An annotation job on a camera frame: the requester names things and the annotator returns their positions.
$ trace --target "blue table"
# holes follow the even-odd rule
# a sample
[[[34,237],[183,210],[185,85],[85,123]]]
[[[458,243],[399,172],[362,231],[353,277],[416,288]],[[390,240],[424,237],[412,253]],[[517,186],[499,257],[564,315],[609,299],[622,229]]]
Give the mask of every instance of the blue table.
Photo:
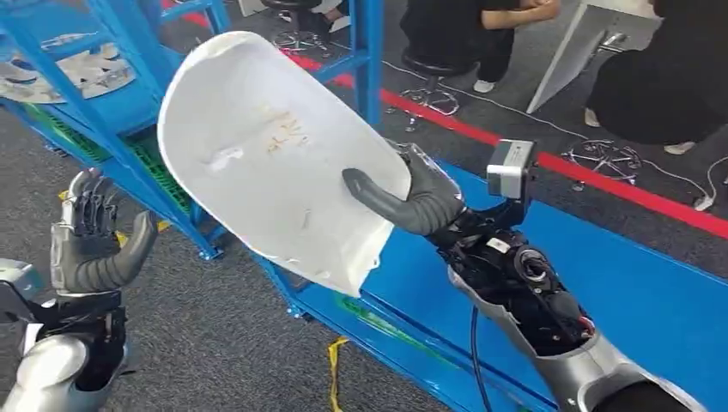
[[[500,201],[478,177],[445,169],[473,207]],[[626,355],[709,410],[725,409],[728,324],[719,308],[728,301],[726,282],[542,203],[531,205],[520,229]],[[314,284],[292,288],[279,270],[266,268],[293,314],[308,312],[349,336],[449,407],[482,410],[469,355],[472,305],[449,284],[425,239],[395,231],[360,300]],[[556,409],[545,383],[494,324],[483,320],[478,333],[496,411]]]

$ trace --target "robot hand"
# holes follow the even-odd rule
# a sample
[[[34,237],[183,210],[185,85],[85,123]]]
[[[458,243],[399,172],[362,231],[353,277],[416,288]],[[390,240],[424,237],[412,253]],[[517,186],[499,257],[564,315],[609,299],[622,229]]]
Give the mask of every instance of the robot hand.
[[[417,145],[392,144],[412,175],[405,201],[377,186],[359,169],[345,169],[344,183],[351,194],[395,226],[428,236],[449,225],[463,212],[463,195],[452,179]]]
[[[488,189],[506,201],[478,211],[464,206],[455,183],[419,148],[405,148],[403,158],[412,173],[406,201],[386,193],[359,170],[343,171],[346,185],[371,210],[437,246],[453,286],[531,360],[559,410],[705,410],[612,345],[546,256],[513,230],[530,203],[526,189],[535,154],[532,142],[500,141],[488,165]]]
[[[63,219],[51,228],[51,280],[58,294],[121,288],[137,277],[151,251],[157,226],[149,211],[136,216],[134,233],[119,248],[111,186],[111,180],[94,169],[78,173],[70,184]]]
[[[119,247],[112,182],[80,172],[52,226],[52,286],[60,299],[29,301],[39,288],[32,265],[0,259],[0,322],[27,322],[23,359],[3,412],[100,409],[125,371],[130,347],[119,288],[132,282],[157,236],[142,212]]]

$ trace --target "red stripe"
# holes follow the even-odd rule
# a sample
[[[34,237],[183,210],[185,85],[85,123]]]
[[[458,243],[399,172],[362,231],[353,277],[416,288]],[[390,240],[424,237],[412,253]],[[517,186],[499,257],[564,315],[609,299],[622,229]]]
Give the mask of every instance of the red stripe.
[[[165,7],[169,7],[168,4],[171,3],[171,0],[162,1],[164,2],[163,4]],[[204,26],[206,26],[207,21],[204,18],[202,18],[202,20],[204,20]],[[188,21],[203,25],[193,21],[192,19],[189,19]],[[323,67],[322,63],[310,58],[294,54],[289,54],[289,57],[300,67],[307,70],[319,70]],[[354,78],[352,75],[344,74],[335,78],[334,82],[341,86],[351,88],[354,85]],[[398,109],[406,110],[408,112],[413,112],[422,116],[426,120],[438,124],[448,130],[453,130],[463,136],[475,139],[478,142],[495,145],[498,140],[500,140],[500,138],[494,133],[478,129],[475,126],[463,123],[454,117],[445,116],[434,110],[419,106],[415,102],[404,99],[398,94],[394,94],[388,90],[382,89],[380,91],[380,96],[382,101],[384,101],[387,105],[395,106]],[[649,191],[645,191],[639,187],[607,178],[587,168],[565,161],[561,157],[551,153],[540,153],[538,155],[538,163],[545,169],[557,172],[570,179],[583,181],[589,186],[595,187],[617,197],[621,197],[622,199],[629,200],[633,203],[637,203],[646,209],[667,215],[679,221],[683,221],[690,226],[697,227],[721,238],[728,239],[728,221],[724,219],[719,219],[718,217],[705,212],[699,212],[689,206],[661,197]]]
[[[174,2],[172,0],[161,0],[161,7],[169,9],[172,6],[174,6]],[[205,17],[201,13],[187,13],[186,15],[182,16],[182,19],[190,23],[197,24],[198,26],[208,26],[207,17]]]

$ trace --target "green marking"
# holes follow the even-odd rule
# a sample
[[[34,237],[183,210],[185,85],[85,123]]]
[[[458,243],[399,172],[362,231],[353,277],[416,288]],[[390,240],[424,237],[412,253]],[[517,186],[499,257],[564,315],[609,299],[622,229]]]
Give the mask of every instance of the green marking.
[[[444,358],[441,354],[438,354],[434,350],[428,348],[422,342],[416,340],[414,337],[407,335],[406,333],[397,329],[394,325],[390,324],[389,322],[385,321],[374,313],[368,311],[367,309],[364,309],[363,307],[357,305],[352,299],[338,296],[337,304],[346,311],[353,313],[357,318],[359,318],[359,320],[361,320],[365,324],[368,324],[375,330],[378,330],[379,332],[384,333],[387,336],[391,336],[403,342],[406,342],[409,345],[421,350],[426,354],[429,354],[435,359],[442,361],[451,367],[458,367],[454,363],[450,362],[448,359]]]

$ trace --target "person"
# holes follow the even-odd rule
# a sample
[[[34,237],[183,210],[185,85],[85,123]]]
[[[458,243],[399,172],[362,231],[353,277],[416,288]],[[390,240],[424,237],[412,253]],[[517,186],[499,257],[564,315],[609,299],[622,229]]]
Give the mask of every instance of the person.
[[[663,17],[644,51],[607,60],[585,122],[682,155],[728,124],[728,2],[650,0]]]
[[[315,33],[325,43],[329,43],[334,23],[347,15],[349,15],[349,0],[342,0],[335,8],[324,13],[313,13],[310,10],[299,12],[298,22],[301,30]]]
[[[432,64],[480,62],[473,88],[487,93],[506,75],[514,28],[558,16],[560,0],[409,0],[400,27]]]

